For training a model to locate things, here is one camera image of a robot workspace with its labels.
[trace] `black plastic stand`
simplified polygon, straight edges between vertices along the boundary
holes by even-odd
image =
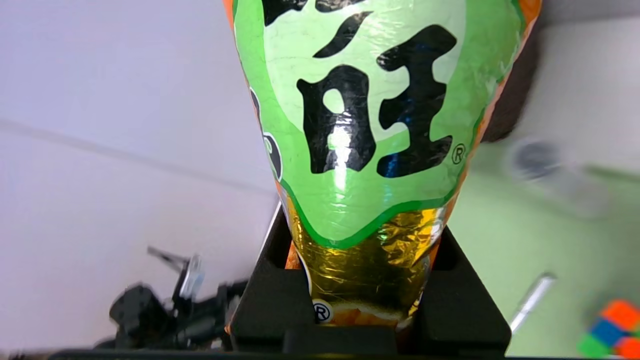
[[[291,234],[280,212],[234,315],[234,350],[394,354],[392,329],[316,325],[304,271],[284,269],[290,244]],[[508,324],[453,235],[445,229],[410,344],[403,352],[500,358],[510,340]]]

